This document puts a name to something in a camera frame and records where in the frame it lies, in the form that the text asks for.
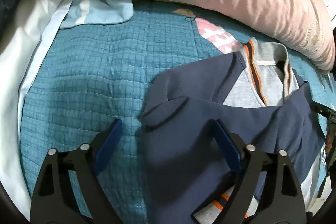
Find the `teal quilted bedspread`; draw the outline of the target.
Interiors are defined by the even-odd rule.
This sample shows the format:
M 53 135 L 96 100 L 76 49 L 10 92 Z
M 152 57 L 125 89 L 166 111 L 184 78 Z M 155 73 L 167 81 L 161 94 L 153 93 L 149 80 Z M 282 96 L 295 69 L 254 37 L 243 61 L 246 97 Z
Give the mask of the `teal quilted bedspread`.
M 58 30 L 47 41 L 22 108 L 20 153 L 23 176 L 33 191 L 49 148 L 68 151 L 92 140 L 114 119 L 123 135 L 108 167 L 98 177 L 125 223 L 155 223 L 147 196 L 138 119 L 151 80 L 171 67 L 219 55 L 201 36 L 201 19 L 239 42 L 270 38 L 218 12 L 181 5 L 135 1 L 131 20 L 112 25 L 79 25 Z

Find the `navy grey polo shirt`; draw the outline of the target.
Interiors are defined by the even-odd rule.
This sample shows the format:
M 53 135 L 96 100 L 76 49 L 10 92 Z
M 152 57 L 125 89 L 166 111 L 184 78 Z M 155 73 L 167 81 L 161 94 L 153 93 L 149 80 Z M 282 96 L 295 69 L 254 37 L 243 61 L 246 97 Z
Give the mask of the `navy grey polo shirt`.
M 257 149 L 285 150 L 308 194 L 325 143 L 310 104 L 309 83 L 280 43 L 251 39 L 157 75 L 142 116 L 152 223 L 192 223 L 210 195 L 231 191 L 234 174 L 211 133 L 217 119 Z

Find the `white sheet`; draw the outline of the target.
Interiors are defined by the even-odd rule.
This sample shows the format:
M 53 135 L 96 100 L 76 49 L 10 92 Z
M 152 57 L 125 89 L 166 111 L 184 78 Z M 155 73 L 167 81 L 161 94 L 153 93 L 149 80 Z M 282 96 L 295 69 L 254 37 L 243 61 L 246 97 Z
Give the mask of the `white sheet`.
M 25 219 L 31 198 L 19 156 L 19 88 L 47 25 L 53 20 L 59 26 L 71 2 L 21 0 L 1 37 L 1 184 Z

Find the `light blue cloth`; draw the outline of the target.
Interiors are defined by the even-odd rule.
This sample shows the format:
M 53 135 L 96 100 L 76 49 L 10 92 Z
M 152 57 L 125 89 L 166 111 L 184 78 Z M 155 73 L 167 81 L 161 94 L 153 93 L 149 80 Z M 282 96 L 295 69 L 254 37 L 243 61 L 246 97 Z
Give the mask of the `light blue cloth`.
M 72 0 L 61 29 L 70 29 L 84 24 L 120 24 L 134 14 L 132 0 Z

